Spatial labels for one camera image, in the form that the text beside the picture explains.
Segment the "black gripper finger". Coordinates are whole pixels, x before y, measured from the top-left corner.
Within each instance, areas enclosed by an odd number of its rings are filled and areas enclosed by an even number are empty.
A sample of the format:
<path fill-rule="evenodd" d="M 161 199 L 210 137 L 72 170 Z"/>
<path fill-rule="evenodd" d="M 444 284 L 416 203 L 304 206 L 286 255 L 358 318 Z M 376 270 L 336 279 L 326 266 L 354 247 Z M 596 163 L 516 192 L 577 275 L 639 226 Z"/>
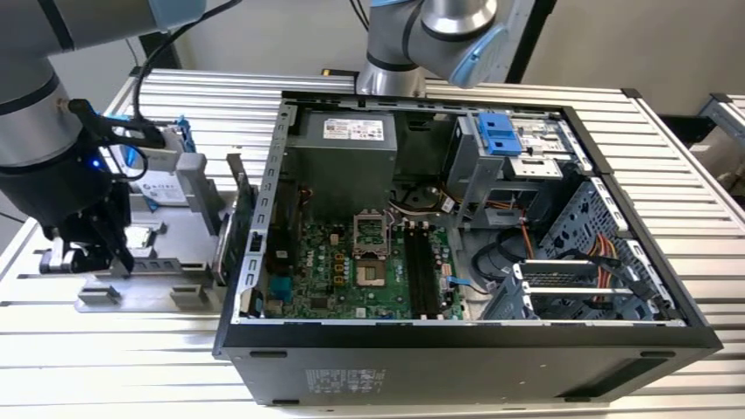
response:
<path fill-rule="evenodd" d="M 85 209 L 98 235 L 98 245 L 77 246 L 65 251 L 64 268 L 69 273 L 109 271 L 113 277 L 128 278 L 133 271 L 133 255 L 126 247 L 125 218 L 116 209 Z"/>
<path fill-rule="evenodd" d="M 57 225 L 58 236 L 69 244 L 86 248 L 98 245 L 98 235 L 90 214 L 81 211 L 68 216 Z"/>

